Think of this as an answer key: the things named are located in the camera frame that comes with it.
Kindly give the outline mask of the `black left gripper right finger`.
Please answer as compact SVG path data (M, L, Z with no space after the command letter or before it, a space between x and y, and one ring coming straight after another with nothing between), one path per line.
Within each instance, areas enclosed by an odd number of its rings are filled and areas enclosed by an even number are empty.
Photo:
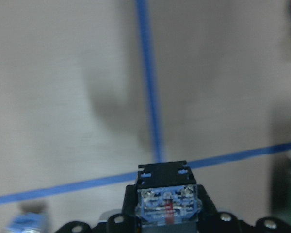
M198 233L291 233L291 225L276 217L263 217L254 225L227 211L218 211L203 185L197 186L202 210L198 214Z

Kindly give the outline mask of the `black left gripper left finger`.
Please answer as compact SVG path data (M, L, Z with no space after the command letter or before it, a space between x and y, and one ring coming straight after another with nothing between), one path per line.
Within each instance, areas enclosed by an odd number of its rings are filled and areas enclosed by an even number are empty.
M86 222L71 221L64 224L57 233L138 233L140 231L139 220L135 215L137 206L137 194L134 185L128 185L121 210L104 212L98 224L91 227Z

